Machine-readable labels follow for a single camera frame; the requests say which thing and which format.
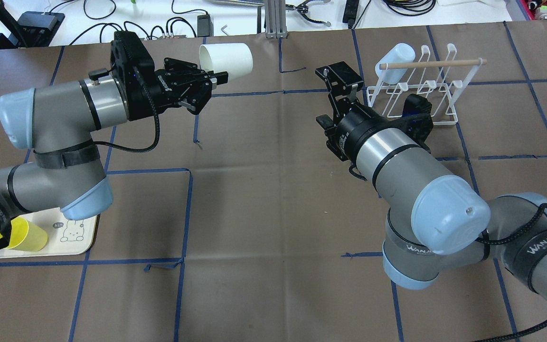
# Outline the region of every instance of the wooden dowel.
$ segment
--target wooden dowel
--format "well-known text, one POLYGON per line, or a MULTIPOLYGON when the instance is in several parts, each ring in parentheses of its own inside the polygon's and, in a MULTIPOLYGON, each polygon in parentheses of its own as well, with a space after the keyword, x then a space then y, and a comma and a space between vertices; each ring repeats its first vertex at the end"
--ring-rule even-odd
POLYGON ((411 63, 381 63, 379 68, 388 69, 412 69, 413 67, 469 67, 472 65, 485 65, 487 60, 454 60, 454 61, 415 61, 411 63))

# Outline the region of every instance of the white dish rack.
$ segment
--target white dish rack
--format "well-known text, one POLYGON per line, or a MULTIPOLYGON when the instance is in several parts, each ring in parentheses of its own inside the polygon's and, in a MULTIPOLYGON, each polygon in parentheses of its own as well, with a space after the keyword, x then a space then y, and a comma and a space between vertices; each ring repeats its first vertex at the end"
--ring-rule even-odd
POLYGON ((482 58, 477 60, 455 60, 456 56, 457 48, 449 43, 447 44, 447 57, 444 61, 430 61, 432 58, 430 48, 427 45, 422 45, 421 56, 417 62, 380 64, 380 69, 384 73, 391 69, 407 69, 407 71, 411 70, 410 75, 406 82, 388 85, 383 81, 385 74, 382 74, 378 78, 376 86, 367 87, 368 105, 373 107, 377 97, 388 96, 386 107, 380 114, 383 117, 393 119, 402 116, 402 113, 392 113, 392 111, 403 93, 411 92, 412 94, 421 95, 426 99, 430 99, 430 102, 432 102, 431 99, 434 94, 441 93, 443 96, 438 105, 432 104, 432 108, 435 108, 435 110, 432 110, 432 121, 435 125, 454 125, 458 123, 457 110, 454 104, 470 84, 480 66, 486 64, 487 61, 482 58), (449 71, 452 67, 466 66, 472 67, 463 80, 448 80, 449 71), (426 72, 431 67, 438 68, 438 77, 435 80, 426 79, 426 72))

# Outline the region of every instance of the robotic arm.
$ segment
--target robotic arm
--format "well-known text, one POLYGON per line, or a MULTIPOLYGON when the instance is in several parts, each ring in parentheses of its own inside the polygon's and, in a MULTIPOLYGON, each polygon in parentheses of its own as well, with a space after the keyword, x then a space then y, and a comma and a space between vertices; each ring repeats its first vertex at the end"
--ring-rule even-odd
POLYGON ((345 62, 316 69, 333 118, 317 123, 326 146, 351 160, 390 205, 384 270, 399 286, 420 290, 449 268, 489 257, 547 300, 547 199, 535 193, 485 202, 428 153, 431 104, 409 95, 399 119, 387 121, 356 99, 362 78, 345 62))
POLYGON ((199 114, 212 90, 227 81, 225 71, 206 71, 172 58, 155 71, 138 36, 116 32, 110 70, 2 96, 0 121, 9 140, 18 149, 33 149, 36 162, 0 169, 0 249, 9 243, 10 221, 16 216, 60 207, 68 219, 86 219, 112 204, 91 132, 153 116, 154 144, 126 149, 147 152, 158 143, 158 114, 181 106, 199 114))

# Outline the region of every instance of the white cup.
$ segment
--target white cup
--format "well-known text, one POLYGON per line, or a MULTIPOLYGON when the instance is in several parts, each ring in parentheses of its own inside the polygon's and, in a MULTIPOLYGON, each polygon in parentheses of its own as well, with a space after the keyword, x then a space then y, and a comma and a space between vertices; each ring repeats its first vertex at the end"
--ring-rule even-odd
POLYGON ((252 52, 245 43, 206 44, 199 47, 199 63, 206 71, 227 71, 234 80, 252 72, 252 52))
POLYGON ((384 58, 375 65, 375 73, 377 76, 383 78, 383 81, 386 82, 386 84, 395 85, 400 82, 406 69, 382 70, 379 65, 384 63, 410 63, 414 60, 415 50, 406 43, 399 43, 393 47, 392 50, 389 50, 384 58))

